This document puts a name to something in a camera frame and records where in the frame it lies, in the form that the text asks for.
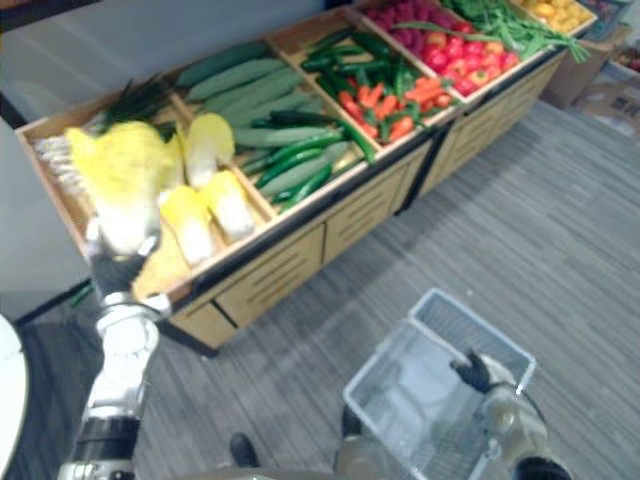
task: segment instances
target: white table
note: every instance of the white table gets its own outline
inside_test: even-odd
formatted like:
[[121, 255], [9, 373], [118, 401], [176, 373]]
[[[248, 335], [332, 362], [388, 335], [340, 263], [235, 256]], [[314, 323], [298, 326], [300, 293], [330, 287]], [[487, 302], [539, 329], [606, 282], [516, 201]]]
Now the white table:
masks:
[[9, 467], [20, 439], [27, 408], [27, 362], [22, 343], [9, 321], [0, 315], [0, 478]]

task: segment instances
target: gray plastic basket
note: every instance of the gray plastic basket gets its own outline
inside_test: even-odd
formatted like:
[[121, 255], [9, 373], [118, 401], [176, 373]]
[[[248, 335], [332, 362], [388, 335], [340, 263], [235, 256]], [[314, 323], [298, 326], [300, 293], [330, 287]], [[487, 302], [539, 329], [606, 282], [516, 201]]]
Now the gray plastic basket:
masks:
[[476, 479], [486, 466], [474, 416], [482, 395], [449, 366], [470, 348], [506, 366], [519, 390], [535, 369], [529, 353], [434, 289], [344, 390], [347, 405], [418, 480]]

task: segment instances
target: red tomato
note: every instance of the red tomato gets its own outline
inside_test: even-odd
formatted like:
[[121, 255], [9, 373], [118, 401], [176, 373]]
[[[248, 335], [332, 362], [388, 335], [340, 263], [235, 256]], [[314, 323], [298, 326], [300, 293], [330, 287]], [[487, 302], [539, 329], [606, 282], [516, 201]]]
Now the red tomato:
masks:
[[475, 31], [473, 25], [469, 22], [458, 22], [453, 26], [453, 30], [460, 33], [473, 33]]
[[515, 67], [518, 62], [520, 61], [520, 59], [518, 58], [518, 55], [516, 53], [513, 52], [506, 52], [502, 54], [502, 59], [500, 62], [500, 66], [502, 67], [502, 71], [505, 72], [507, 70], [509, 70], [510, 68]]
[[462, 95], [464, 95], [465, 97], [467, 95], [472, 94], [473, 92], [475, 92], [478, 87], [476, 86], [475, 83], [473, 83], [470, 79], [468, 78], [462, 78], [460, 79], [460, 81], [456, 82], [453, 84], [453, 86], [455, 87], [456, 90], [458, 90]]
[[476, 88], [479, 88], [489, 83], [489, 75], [487, 75], [487, 72], [484, 70], [476, 70], [467, 75], [467, 80], [470, 80]]
[[462, 58], [457, 58], [449, 62], [449, 65], [447, 65], [447, 70], [453, 70], [461, 77], [464, 77], [469, 72], [467, 62], [465, 62]]
[[436, 45], [444, 48], [447, 46], [447, 34], [444, 32], [427, 32], [424, 34], [425, 45]]
[[449, 45], [457, 45], [458, 47], [462, 48], [464, 46], [464, 38], [458, 36], [458, 35], [449, 35], [447, 37], [448, 41], [447, 41], [447, 46]]
[[451, 60], [454, 60], [456, 58], [462, 58], [462, 56], [464, 55], [464, 50], [460, 45], [454, 45], [450, 43], [449, 45], [444, 47], [444, 53]]
[[482, 55], [484, 53], [484, 43], [467, 42], [463, 49], [467, 55]]
[[449, 64], [449, 57], [444, 53], [434, 53], [428, 60], [427, 65], [433, 68], [436, 72], [442, 72]]
[[449, 105], [451, 105], [451, 97], [446, 93], [443, 93], [442, 95], [438, 95], [436, 97], [436, 99], [433, 101], [433, 104], [439, 108], [447, 108]]
[[467, 69], [470, 72], [479, 69], [482, 66], [482, 57], [480, 55], [470, 54], [464, 57], [464, 61], [467, 64]]
[[504, 45], [500, 42], [487, 42], [484, 45], [484, 51], [487, 53], [504, 53]]
[[492, 65], [495, 65], [496, 67], [499, 68], [501, 63], [502, 63], [502, 57], [498, 53], [488, 53], [482, 59], [483, 67], [490, 67]]
[[485, 68], [485, 72], [487, 72], [489, 80], [493, 80], [494, 78], [498, 78], [500, 75], [502, 75], [502, 70], [497, 65], [489, 65], [487, 68]]

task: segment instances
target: gray carpet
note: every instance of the gray carpet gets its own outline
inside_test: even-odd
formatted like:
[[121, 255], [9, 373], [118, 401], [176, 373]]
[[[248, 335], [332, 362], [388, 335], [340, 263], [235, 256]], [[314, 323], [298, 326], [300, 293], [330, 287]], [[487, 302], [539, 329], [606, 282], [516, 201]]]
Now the gray carpet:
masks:
[[[539, 359], [530, 392], [577, 478], [638, 478], [639, 161], [625, 137], [537, 103], [215, 360], [163, 340], [136, 451], [139, 478], [228, 464], [237, 430], [269, 466], [328, 471], [344, 385], [434, 286]], [[8, 479], [55, 476], [100, 364], [91, 320], [90, 305], [64, 307], [22, 331], [31, 404]]]

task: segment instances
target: robotic hand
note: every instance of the robotic hand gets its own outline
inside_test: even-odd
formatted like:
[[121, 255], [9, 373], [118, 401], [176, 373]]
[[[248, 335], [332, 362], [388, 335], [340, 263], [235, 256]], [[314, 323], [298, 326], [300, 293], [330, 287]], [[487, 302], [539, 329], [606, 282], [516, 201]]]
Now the robotic hand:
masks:
[[155, 322], [170, 314], [164, 295], [137, 303], [131, 284], [159, 236], [148, 237], [137, 253], [116, 258], [93, 219], [87, 227], [87, 256], [102, 312], [96, 324], [102, 338], [104, 364], [96, 377], [69, 460], [59, 480], [130, 480], [143, 398], [146, 370], [158, 345]]
[[490, 444], [498, 446], [514, 480], [571, 480], [569, 472], [553, 458], [542, 412], [515, 387], [502, 365], [470, 352], [468, 363], [452, 367], [465, 383], [484, 394], [478, 413]]

